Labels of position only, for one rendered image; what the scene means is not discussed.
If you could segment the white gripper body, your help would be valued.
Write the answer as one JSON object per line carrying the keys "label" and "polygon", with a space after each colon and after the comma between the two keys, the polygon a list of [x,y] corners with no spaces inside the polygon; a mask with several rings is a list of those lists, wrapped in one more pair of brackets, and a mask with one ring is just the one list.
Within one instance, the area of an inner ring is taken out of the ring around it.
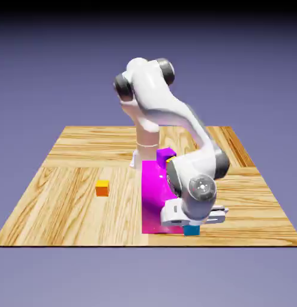
{"label": "white gripper body", "polygon": [[200,226],[203,224],[218,224],[226,219],[226,213],[229,209],[224,206],[213,205],[207,218],[202,220],[195,220],[189,218],[182,210],[183,200],[175,198],[167,200],[160,213],[161,225],[170,226]]}

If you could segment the small orange cube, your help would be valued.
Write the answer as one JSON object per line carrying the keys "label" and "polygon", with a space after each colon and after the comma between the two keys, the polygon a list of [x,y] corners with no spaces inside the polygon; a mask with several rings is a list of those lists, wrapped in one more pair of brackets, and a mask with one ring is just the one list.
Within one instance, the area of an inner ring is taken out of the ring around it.
{"label": "small orange cube", "polygon": [[95,185],[95,192],[97,197],[108,197],[109,196],[109,181],[108,180],[97,180]]}

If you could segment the small blue cube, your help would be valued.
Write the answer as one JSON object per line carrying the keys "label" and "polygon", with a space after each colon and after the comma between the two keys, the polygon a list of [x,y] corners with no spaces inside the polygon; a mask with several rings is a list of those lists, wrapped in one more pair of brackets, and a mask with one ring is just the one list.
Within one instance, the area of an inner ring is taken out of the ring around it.
{"label": "small blue cube", "polygon": [[200,226],[199,225],[185,225],[183,227],[185,236],[199,236]]}

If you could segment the small purple cube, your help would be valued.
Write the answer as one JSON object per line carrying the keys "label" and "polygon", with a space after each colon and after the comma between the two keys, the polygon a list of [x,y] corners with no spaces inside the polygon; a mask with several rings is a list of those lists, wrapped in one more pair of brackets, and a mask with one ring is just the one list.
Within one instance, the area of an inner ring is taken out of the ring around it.
{"label": "small purple cube", "polygon": [[157,164],[161,168],[166,168],[166,161],[173,156],[176,156],[176,152],[170,147],[157,149],[156,153]]}

